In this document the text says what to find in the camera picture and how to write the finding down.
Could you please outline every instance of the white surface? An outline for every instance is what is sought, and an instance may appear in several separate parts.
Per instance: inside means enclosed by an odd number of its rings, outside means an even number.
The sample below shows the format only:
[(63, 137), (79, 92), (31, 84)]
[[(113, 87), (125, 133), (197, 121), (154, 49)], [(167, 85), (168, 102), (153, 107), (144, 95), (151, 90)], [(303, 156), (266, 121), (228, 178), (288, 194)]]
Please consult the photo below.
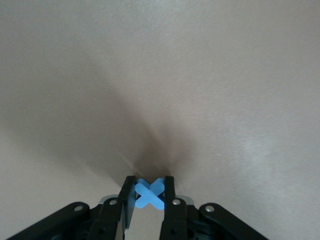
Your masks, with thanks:
[(0, 239), (131, 168), (319, 239), (319, 26), (319, 1), (1, 1)]

